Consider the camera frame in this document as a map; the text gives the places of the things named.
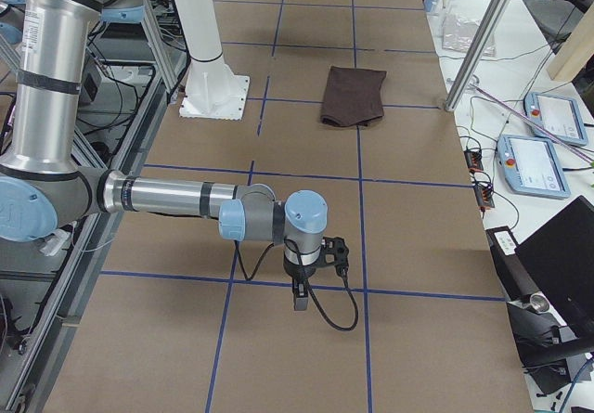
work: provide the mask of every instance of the blue tape line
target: blue tape line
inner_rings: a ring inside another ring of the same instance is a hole
[[[259,0],[213,0],[215,3],[241,3],[243,5],[282,5],[280,2],[264,2]]]
[[[234,283],[239,285],[252,285],[252,286],[271,286],[276,288],[291,288],[291,283],[281,283],[279,281],[261,281],[261,280],[233,280]]]
[[[414,50],[414,49],[384,49],[386,53],[410,53],[410,54],[437,54],[435,51]]]
[[[346,7],[349,8],[351,5],[331,5],[331,4],[319,4],[319,3],[285,3],[290,6],[310,6],[310,7]]]
[[[288,178],[312,178],[312,179],[334,179],[340,181],[358,181],[358,178],[349,178],[348,176],[332,176],[323,174],[282,174],[277,172],[254,172],[260,176],[285,176]]]
[[[439,110],[436,105],[408,105],[408,104],[383,104],[389,109],[423,109],[423,110]]]
[[[472,188],[472,185],[470,185],[470,184],[429,183],[429,182],[425,182],[425,181],[404,181],[404,180],[399,180],[399,179],[363,178],[362,181],[364,181],[366,183],[405,184],[405,185],[409,185],[409,186]]]
[[[245,5],[291,5],[291,6],[318,6],[318,7],[352,7],[352,5],[331,5],[331,4],[315,4],[315,3],[293,3],[293,2],[263,2],[251,0],[213,0],[215,3],[240,3]],[[423,11],[422,7],[400,7],[400,6],[355,6],[357,9],[391,9],[393,11]]]
[[[275,55],[277,51],[277,42],[278,42],[278,33],[280,32],[280,19],[282,18],[282,8],[285,0],[280,0],[280,10],[278,11],[278,20],[277,20],[277,30],[275,31],[275,42],[274,46],[272,47],[272,56]]]
[[[505,302],[503,297],[483,295],[444,294],[439,292],[417,292],[413,290],[367,290],[370,294],[404,295],[406,297],[425,297],[431,299],[473,300],[476,302]]]
[[[114,271],[104,269],[100,272],[102,276],[115,276],[115,277],[139,277],[139,278],[160,278],[164,280],[185,280],[185,281],[201,281],[206,283],[225,283],[228,284],[231,280],[229,278],[221,277],[200,277],[200,276],[186,276],[183,274],[156,274],[150,272],[134,272],[134,271]],[[279,288],[290,288],[290,283],[284,283],[280,281],[266,281],[266,280],[252,280],[245,281],[242,279],[233,278],[234,284],[241,285],[254,285],[254,286],[270,286]],[[312,285],[315,290],[344,290],[342,286],[329,286],[329,285]],[[454,299],[454,300],[473,300],[477,302],[505,302],[503,297],[493,297],[486,295],[464,295],[464,294],[446,294],[442,292],[421,292],[413,290],[380,290],[380,289],[367,289],[363,288],[351,288],[353,292],[357,293],[370,293],[380,295],[398,295],[405,297],[423,297],[431,299]]]
[[[352,15],[351,17],[353,19],[353,66],[356,68],[355,0],[351,0],[351,15]]]
[[[325,174],[283,174],[280,172],[260,172],[234,169],[215,169],[209,167],[190,167],[185,165],[161,165],[161,164],[145,164],[145,167],[152,169],[169,169],[169,170],[191,170],[197,172],[219,172],[224,174],[252,174],[254,176],[284,176],[289,178],[311,178],[311,179],[332,179],[337,181],[359,181],[358,177],[352,176],[333,176]],[[453,183],[430,183],[425,181],[405,181],[400,179],[382,179],[382,178],[360,178],[364,183],[380,183],[380,184],[402,184],[407,186],[430,186],[430,187],[455,187],[455,188],[472,188],[470,184],[453,184]]]
[[[392,11],[422,11],[425,9],[422,7],[400,7],[400,6],[357,6],[358,9],[390,9]]]
[[[252,172],[253,172],[254,161],[250,164],[250,174],[248,175],[248,186],[252,183]],[[205,413],[210,413],[211,406],[213,404],[213,393],[214,385],[216,384],[216,373],[219,367],[219,359],[221,357],[221,349],[223,347],[223,337],[225,336],[226,319],[229,312],[229,305],[231,303],[231,293],[233,292],[233,283],[235,276],[235,268],[238,262],[237,251],[233,255],[233,264],[231,265],[231,272],[229,274],[228,285],[226,289],[225,307],[223,308],[223,317],[221,318],[221,328],[219,329],[219,337],[216,341],[216,351],[214,353],[213,361],[213,372],[211,373],[211,382],[208,388],[208,397],[206,398],[206,407],[204,408]]]
[[[248,186],[252,185],[253,167],[254,167],[255,163],[256,163],[256,161],[252,160],[252,163],[250,164],[250,171],[248,174]]]
[[[361,130],[356,127],[356,149],[359,172],[359,217],[361,222],[361,265],[363,272],[363,319],[365,324],[365,357],[368,385],[368,413],[373,413],[373,382],[371,378],[371,341],[369,335],[369,297],[368,297],[368,262],[367,242],[365,237],[365,196],[363,193],[363,154],[361,148]]]
[[[217,277],[198,277],[198,276],[184,276],[175,274],[153,274],[148,272],[132,272],[132,271],[110,271],[102,270],[103,276],[120,276],[120,277],[142,277],[142,278],[163,278],[169,280],[191,280],[191,281],[206,281],[209,283],[228,283],[228,278]]]
[[[274,46],[263,42],[221,42],[221,45],[253,45],[253,46]]]
[[[291,102],[294,104],[322,104],[321,100],[284,99],[281,97],[269,97],[267,100],[269,100],[270,102]]]
[[[247,170],[217,169],[212,167],[191,167],[186,165],[145,164],[150,169],[191,170],[194,172],[220,172],[223,174],[248,174]]]
[[[266,97],[268,96],[268,86],[270,85],[270,76],[266,76],[266,87],[264,89],[264,98],[262,99],[262,107],[260,108],[260,122],[258,122],[258,130],[256,134],[259,136],[262,131],[262,122],[264,120],[264,111],[266,107]]]

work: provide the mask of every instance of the floor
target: floor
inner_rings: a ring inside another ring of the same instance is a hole
[[[350,248],[351,333],[253,282],[213,222],[124,217],[45,412],[532,411],[420,0],[215,0],[241,122],[165,115],[144,175],[299,188]],[[385,117],[319,122],[330,65],[382,69]],[[262,244],[242,246],[254,263]],[[337,322],[333,272],[312,284]]]

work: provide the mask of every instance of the white metal pillar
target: white metal pillar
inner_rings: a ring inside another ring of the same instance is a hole
[[[192,58],[181,116],[241,119],[250,78],[225,64],[213,0],[175,0]]]

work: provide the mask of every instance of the chair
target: chair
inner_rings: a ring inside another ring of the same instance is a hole
[[[587,9],[594,0],[532,0],[526,7],[540,30],[552,41],[569,37],[584,13],[575,5]]]

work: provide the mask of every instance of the metal pole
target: metal pole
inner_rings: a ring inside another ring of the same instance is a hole
[[[464,90],[466,89],[476,67],[481,60],[481,56],[484,52],[484,47],[491,36],[493,30],[497,27],[501,16],[505,12],[505,9],[510,0],[491,0],[489,7],[484,13],[483,22],[476,32],[474,39],[472,40],[471,47],[462,62],[462,66],[458,71],[456,80],[452,85],[452,89],[447,95],[445,100],[445,109],[447,111],[453,111],[456,109]]]
[[[174,86],[177,82],[175,77],[174,66],[172,65],[171,59],[167,55],[165,44],[161,39],[161,29],[159,23],[155,18],[155,13],[152,9],[150,0],[143,0],[145,5],[145,17],[142,20],[142,28],[145,30],[145,35],[148,39],[148,44],[152,50],[152,54],[155,57],[157,66],[161,70],[161,76],[167,87],[167,91],[174,93]]]

